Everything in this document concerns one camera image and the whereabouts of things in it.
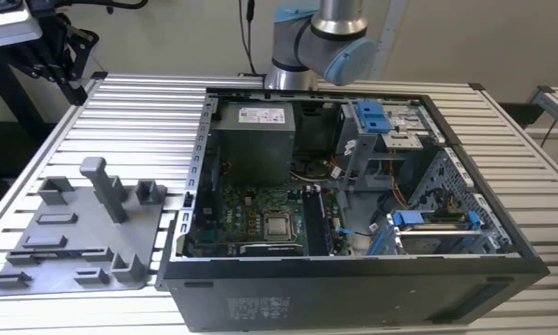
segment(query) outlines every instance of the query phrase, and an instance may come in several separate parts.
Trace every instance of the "sticker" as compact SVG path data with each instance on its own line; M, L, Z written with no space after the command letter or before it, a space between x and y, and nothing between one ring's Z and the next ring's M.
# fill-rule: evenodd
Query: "sticker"
M374 223L374 224L371 224L370 228L371 228L372 232L376 232L379 230L379 225L376 223Z
M240 108L239 122L246 124L284 124L283 108Z
M402 120L399 117L392 117L391 124L394 124L395 126L402 126L403 124L406 124L406 121Z
M230 317L235 320L286 319L291 297L228 298Z
M342 168L336 166L332 171L332 177L338 179L339 176L342 176Z

